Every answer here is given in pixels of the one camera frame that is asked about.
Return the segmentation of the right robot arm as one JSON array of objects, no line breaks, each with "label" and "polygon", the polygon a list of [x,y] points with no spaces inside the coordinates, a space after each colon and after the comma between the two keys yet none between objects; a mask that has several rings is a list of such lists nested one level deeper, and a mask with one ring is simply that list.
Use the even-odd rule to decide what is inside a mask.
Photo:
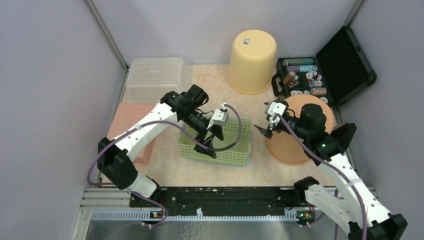
[{"label": "right robot arm", "polygon": [[301,107],[293,107],[297,96],[267,102],[268,127],[260,133],[291,135],[305,155],[334,183],[329,193],[316,179],[306,177],[294,184],[293,200],[299,206],[319,208],[350,240],[399,240],[407,220],[388,210],[374,196],[349,162],[346,151],[356,132],[354,123],[333,126],[333,113],[322,99],[302,94]]}]

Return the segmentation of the pink plastic basket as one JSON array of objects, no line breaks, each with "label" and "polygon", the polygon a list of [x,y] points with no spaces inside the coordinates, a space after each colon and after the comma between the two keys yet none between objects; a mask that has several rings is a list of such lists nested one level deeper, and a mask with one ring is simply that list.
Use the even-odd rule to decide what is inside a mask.
[{"label": "pink plastic basket", "polygon": [[[109,140],[116,138],[144,118],[153,108],[154,105],[148,104],[120,103],[106,137]],[[155,148],[155,140],[154,138],[138,153],[133,162],[136,167],[147,167],[150,164]]]}]

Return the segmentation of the yellow capybara bucket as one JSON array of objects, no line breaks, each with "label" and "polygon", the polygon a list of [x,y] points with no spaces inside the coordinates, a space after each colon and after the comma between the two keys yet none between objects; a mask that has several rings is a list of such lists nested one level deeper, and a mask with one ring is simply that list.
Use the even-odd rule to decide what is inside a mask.
[{"label": "yellow capybara bucket", "polygon": [[266,31],[249,29],[239,33],[232,43],[228,80],[244,94],[258,94],[271,84],[277,43]]}]

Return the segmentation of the blue basket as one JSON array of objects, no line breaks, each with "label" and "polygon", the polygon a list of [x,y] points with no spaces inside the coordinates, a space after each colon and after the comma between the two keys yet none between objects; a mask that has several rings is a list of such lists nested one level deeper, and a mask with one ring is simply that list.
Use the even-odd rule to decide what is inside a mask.
[{"label": "blue basket", "polygon": [[247,165],[249,162],[250,162],[250,160],[251,160],[251,154],[252,154],[252,150],[253,150],[253,141],[254,141],[254,134],[253,134],[253,130],[250,130],[249,131],[249,153],[247,154],[247,158],[246,158],[246,161],[245,161],[245,165]]}]

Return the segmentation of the white mesh plastic basket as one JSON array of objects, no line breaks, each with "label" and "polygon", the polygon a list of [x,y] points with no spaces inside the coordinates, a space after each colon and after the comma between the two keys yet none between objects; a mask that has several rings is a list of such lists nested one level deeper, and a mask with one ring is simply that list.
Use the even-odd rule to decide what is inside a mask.
[{"label": "white mesh plastic basket", "polygon": [[166,93],[187,91],[193,84],[193,66],[181,57],[134,58],[126,79],[124,99],[155,105]]}]

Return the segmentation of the orange capybara bucket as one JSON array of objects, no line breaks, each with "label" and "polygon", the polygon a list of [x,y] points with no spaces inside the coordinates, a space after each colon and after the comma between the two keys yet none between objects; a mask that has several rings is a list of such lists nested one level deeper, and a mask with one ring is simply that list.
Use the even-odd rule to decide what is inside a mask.
[{"label": "orange capybara bucket", "polygon": [[[289,112],[290,116],[300,117],[301,109],[306,104],[316,104],[322,108],[326,116],[325,131],[330,134],[335,126],[335,117],[332,109],[320,98],[308,95],[298,94],[288,97],[285,100],[288,108],[294,112]],[[282,131],[274,132],[271,139],[265,138],[265,144],[269,152],[279,161],[289,165],[301,165],[310,160],[305,154],[304,149],[290,134]]]}]

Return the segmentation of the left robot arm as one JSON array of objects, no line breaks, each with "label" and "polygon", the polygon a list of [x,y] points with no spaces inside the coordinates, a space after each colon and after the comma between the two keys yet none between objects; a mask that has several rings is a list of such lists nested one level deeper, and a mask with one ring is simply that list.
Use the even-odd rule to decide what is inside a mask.
[{"label": "left robot arm", "polygon": [[147,206],[156,206],[161,198],[157,191],[159,185],[139,173],[134,160],[146,145],[179,121],[196,131],[197,152],[214,158],[217,150],[212,141],[214,138],[224,140],[223,126],[229,115],[222,104],[212,116],[206,117],[199,108],[208,101],[208,94],[195,84],[182,93],[166,93],[153,110],[128,130],[113,139],[105,137],[98,143],[97,169],[118,189],[136,192]]}]

